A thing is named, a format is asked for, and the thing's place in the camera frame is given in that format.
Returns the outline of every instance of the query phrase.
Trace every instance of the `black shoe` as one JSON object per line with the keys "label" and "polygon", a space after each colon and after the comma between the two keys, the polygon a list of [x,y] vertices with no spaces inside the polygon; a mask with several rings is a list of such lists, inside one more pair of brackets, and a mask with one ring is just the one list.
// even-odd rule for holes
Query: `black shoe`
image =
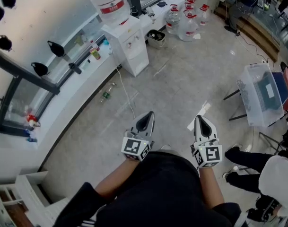
{"label": "black shoe", "polygon": [[237,30],[236,29],[233,29],[233,28],[231,28],[230,26],[225,26],[224,27],[227,31],[229,31],[229,32],[232,32],[232,33],[234,33],[234,34],[236,34],[237,33]]}

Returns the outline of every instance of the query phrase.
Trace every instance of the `sleeve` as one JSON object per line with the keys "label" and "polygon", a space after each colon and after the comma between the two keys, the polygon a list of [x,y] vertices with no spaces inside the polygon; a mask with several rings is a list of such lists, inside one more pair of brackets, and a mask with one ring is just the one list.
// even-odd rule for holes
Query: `sleeve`
{"label": "sleeve", "polygon": [[[232,226],[235,225],[235,223],[241,217],[242,213],[239,205],[232,202],[223,203],[218,206],[215,206],[213,210],[225,216],[231,222]],[[247,224],[246,223],[242,224],[242,227],[247,227]]]}
{"label": "sleeve", "polygon": [[279,217],[288,217],[288,209],[286,209],[285,207],[282,206],[278,210],[277,216],[279,216]]}
{"label": "sleeve", "polygon": [[107,204],[90,183],[84,183],[77,194],[66,205],[58,216],[53,227],[80,226],[83,220],[88,220],[96,211]]}
{"label": "sleeve", "polygon": [[281,157],[286,157],[288,158],[288,150],[282,150],[278,153],[279,156]]}

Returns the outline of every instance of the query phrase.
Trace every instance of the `concrete floor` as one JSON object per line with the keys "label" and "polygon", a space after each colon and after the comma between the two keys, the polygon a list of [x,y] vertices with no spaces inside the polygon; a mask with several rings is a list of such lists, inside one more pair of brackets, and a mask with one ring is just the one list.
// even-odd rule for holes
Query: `concrete floor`
{"label": "concrete floor", "polygon": [[[253,46],[245,44],[241,37],[238,41],[223,27],[224,21],[212,16],[201,28],[200,40],[185,43],[166,34],[165,48],[157,50],[147,46],[150,65],[137,78],[124,69],[120,71],[135,115],[155,112],[154,150],[170,144],[196,165],[189,147],[193,143],[193,132],[187,126],[199,112],[205,113],[217,127],[224,151],[240,142],[245,146],[253,143],[254,152],[269,153],[268,146],[259,138],[259,131],[282,139],[287,130],[284,119],[268,128],[249,127],[246,118],[228,121],[232,115],[241,115],[245,110],[240,95],[227,101],[223,98],[237,89],[236,78],[244,66],[257,63],[262,57],[256,56]],[[259,47],[258,52],[267,58]],[[271,68],[274,66],[280,71],[279,62],[269,63]],[[117,84],[112,97],[100,103],[101,94],[112,82]],[[49,173],[43,187],[53,201],[72,196],[85,181],[96,186],[123,162],[120,152],[123,133],[132,119],[116,74],[75,120],[44,165]],[[226,201],[236,202],[248,210],[254,206],[257,194],[232,187],[222,179],[222,174],[231,167],[227,159],[214,167],[220,188]]]}

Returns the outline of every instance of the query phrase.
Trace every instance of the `plastic storage box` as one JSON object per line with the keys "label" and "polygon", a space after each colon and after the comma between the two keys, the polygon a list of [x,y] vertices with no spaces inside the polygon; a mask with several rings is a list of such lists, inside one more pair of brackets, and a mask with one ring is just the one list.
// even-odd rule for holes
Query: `plastic storage box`
{"label": "plastic storage box", "polygon": [[250,126],[268,127],[284,115],[279,91],[267,64],[246,66],[237,85]]}

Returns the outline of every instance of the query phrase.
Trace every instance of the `gray pants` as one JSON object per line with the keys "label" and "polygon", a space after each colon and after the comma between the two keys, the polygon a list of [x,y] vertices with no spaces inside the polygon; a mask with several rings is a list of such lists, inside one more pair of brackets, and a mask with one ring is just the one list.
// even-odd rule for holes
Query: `gray pants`
{"label": "gray pants", "polygon": [[244,5],[241,2],[237,2],[237,6],[234,3],[230,8],[229,8],[229,25],[231,28],[237,30],[236,24],[237,21],[240,17],[245,17],[246,19],[250,15],[252,11],[252,7],[249,7],[247,5]]}

